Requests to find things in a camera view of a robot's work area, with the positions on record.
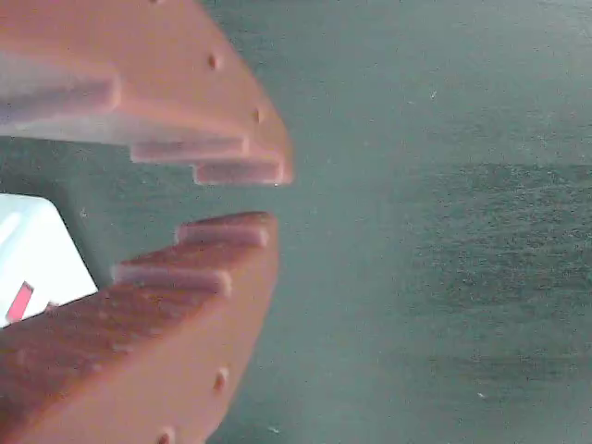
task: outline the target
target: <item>small hole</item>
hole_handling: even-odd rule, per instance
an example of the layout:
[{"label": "small hole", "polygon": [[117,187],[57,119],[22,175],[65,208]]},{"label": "small hole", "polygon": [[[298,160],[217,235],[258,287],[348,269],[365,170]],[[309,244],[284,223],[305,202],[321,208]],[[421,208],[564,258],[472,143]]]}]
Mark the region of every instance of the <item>small hole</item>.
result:
[{"label": "small hole", "polygon": [[171,429],[165,430],[156,440],[156,444],[175,444],[175,434]]},{"label": "small hole", "polygon": [[220,368],[216,373],[216,379],[214,380],[214,391],[220,393],[226,387],[228,383],[228,377],[230,372],[227,368]]},{"label": "small hole", "polygon": [[210,69],[217,70],[222,67],[222,60],[220,57],[215,56],[214,54],[210,54],[207,57],[207,65]]},{"label": "small hole", "polygon": [[265,116],[264,113],[261,109],[257,108],[253,111],[253,119],[255,122],[257,123],[261,123],[263,122]]}]

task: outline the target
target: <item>3d printed part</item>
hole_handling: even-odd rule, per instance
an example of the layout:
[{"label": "3d printed part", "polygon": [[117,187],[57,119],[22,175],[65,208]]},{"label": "3d printed part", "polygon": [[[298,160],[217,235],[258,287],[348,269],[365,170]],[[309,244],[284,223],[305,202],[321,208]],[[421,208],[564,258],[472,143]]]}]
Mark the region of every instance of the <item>3d printed part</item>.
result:
[{"label": "3d printed part", "polygon": [[202,183],[289,183],[278,112],[193,0],[0,0],[0,135],[130,146]]},{"label": "3d printed part", "polygon": [[199,443],[218,426],[278,271],[263,213],[188,224],[115,285],[0,334],[0,442]]}]

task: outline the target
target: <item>orange plastic piece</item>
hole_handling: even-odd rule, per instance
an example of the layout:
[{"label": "orange plastic piece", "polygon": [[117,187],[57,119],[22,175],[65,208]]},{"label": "orange plastic piece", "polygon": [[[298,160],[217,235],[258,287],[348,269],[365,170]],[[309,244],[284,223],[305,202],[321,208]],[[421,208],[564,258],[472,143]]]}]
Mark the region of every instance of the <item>orange plastic piece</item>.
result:
[{"label": "orange plastic piece", "polygon": [[126,144],[202,183],[292,180],[278,112],[193,0],[0,0],[0,134]]},{"label": "orange plastic piece", "polygon": [[185,225],[113,287],[2,330],[0,442],[204,441],[264,321],[277,231],[262,213]]}]

